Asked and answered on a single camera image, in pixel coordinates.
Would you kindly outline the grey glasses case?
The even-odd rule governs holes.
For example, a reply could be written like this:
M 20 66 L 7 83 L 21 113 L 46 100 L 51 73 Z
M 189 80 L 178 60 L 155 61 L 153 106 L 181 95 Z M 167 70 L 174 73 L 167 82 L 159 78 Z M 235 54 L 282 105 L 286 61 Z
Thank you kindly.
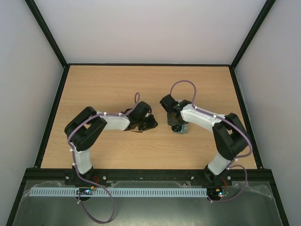
M 171 126 L 171 130 L 173 133 L 176 133 L 176 134 L 187 134 L 188 133 L 188 123 L 186 124 L 176 124 L 176 125 L 173 125 Z

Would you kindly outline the dark aviator sunglasses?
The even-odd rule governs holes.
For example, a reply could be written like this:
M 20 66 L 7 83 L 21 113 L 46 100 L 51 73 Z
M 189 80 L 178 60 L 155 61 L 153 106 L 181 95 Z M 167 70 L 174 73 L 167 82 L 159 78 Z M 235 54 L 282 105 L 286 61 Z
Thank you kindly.
M 178 134 L 182 134 L 183 133 L 183 129 L 182 129 L 182 125 L 181 124 L 171 126 L 171 130 L 174 133 L 178 133 Z

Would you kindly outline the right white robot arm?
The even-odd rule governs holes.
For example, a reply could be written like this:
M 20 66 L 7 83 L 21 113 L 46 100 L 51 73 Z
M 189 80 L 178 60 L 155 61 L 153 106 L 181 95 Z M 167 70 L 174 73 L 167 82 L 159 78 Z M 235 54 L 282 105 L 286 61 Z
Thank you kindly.
M 246 129 L 234 113 L 215 114 L 197 107 L 191 101 L 176 101 L 171 95 L 163 97 L 160 104 L 167 113 L 169 126 L 175 128 L 193 123 L 212 132 L 217 154 L 204 169 L 205 179 L 212 185 L 221 180 L 222 174 L 230 168 L 239 153 L 247 147 L 253 150 Z

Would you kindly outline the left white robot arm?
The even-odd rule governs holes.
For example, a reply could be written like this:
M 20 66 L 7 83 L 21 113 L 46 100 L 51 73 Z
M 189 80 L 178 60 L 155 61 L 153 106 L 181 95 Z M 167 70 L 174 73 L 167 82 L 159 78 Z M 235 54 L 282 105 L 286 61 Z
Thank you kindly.
M 99 112 L 88 106 L 64 129 L 67 142 L 71 147 L 72 165 L 81 175 L 92 169 L 91 147 L 103 131 L 134 131 L 136 129 L 137 132 L 144 132 L 157 126 L 151 106 L 144 101 L 120 113 Z

